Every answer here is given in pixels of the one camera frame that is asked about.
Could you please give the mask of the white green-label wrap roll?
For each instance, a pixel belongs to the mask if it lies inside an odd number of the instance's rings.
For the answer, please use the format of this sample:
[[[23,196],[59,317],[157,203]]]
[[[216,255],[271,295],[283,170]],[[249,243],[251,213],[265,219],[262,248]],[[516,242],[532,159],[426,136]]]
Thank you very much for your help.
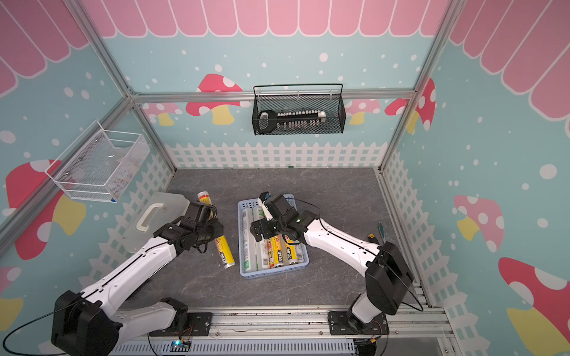
[[[263,209],[256,206],[253,210],[254,222],[265,218]],[[256,257],[258,260],[258,271],[270,269],[270,253],[267,245],[267,240],[262,239],[256,243]]]

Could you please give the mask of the yellow wrap roll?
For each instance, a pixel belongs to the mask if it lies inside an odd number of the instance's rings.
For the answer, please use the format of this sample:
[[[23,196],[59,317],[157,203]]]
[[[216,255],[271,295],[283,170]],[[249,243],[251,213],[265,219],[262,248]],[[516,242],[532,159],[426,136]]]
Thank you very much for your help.
[[[284,266],[284,257],[281,244],[280,234],[272,237],[269,242],[270,265],[271,268],[279,268]]]
[[[212,200],[209,195],[209,192],[202,191],[197,194],[197,197],[200,202],[212,205]],[[235,259],[233,258],[229,244],[227,243],[227,239],[224,234],[221,234],[220,237],[217,237],[215,239],[215,245],[218,250],[218,254],[222,259],[222,265],[224,266],[224,268],[229,268],[231,266],[234,266]]]
[[[298,254],[295,249],[295,246],[292,245],[289,240],[284,237],[284,250],[287,257],[288,265],[295,265],[298,264]]]

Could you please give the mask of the white red-label wrap roll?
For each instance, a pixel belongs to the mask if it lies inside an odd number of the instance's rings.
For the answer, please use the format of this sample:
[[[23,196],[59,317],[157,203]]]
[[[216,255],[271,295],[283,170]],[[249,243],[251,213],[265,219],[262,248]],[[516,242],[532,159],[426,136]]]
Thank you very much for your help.
[[[244,208],[241,214],[242,217],[242,232],[243,232],[243,270],[250,273],[256,270],[256,255],[255,243],[252,242],[252,237],[249,231],[252,217],[252,209]]]

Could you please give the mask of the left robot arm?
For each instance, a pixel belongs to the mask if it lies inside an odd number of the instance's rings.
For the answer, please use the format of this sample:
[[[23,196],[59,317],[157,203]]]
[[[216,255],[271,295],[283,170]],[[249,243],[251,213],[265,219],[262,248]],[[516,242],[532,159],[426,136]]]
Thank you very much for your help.
[[[116,346],[151,332],[188,332],[192,328],[188,307],[174,298],[139,309],[121,306],[183,252],[205,252],[208,243],[223,234],[215,206],[190,203],[183,215],[158,228],[112,272],[81,292],[67,291],[56,300],[52,344],[68,355],[109,355]]]

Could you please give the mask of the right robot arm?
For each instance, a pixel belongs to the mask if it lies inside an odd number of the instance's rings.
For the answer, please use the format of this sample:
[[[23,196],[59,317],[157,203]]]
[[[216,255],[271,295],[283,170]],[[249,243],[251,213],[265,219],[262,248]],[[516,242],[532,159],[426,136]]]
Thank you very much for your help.
[[[346,324],[362,334],[380,314],[395,315],[412,294],[414,276],[399,248],[390,242],[371,243],[353,237],[325,222],[318,214],[298,212],[288,199],[263,192],[258,205],[264,217],[249,228],[256,241],[278,235],[285,241],[320,249],[354,268],[365,279],[365,293],[347,310]]]

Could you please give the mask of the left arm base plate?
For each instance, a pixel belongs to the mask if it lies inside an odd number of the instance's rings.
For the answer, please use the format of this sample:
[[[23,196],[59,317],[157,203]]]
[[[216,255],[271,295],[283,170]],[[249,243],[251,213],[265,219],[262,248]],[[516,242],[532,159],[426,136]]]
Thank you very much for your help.
[[[212,326],[213,314],[210,312],[188,313],[185,318],[176,319],[174,326],[151,332],[152,337],[206,337]]]

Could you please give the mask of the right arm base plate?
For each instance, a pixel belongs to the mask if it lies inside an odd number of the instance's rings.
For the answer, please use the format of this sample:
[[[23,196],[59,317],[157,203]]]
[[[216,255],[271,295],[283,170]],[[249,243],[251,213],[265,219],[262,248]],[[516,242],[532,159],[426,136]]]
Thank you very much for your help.
[[[329,311],[327,321],[331,335],[370,335],[380,337],[390,334],[385,313],[378,314],[371,322],[363,323],[347,311]]]

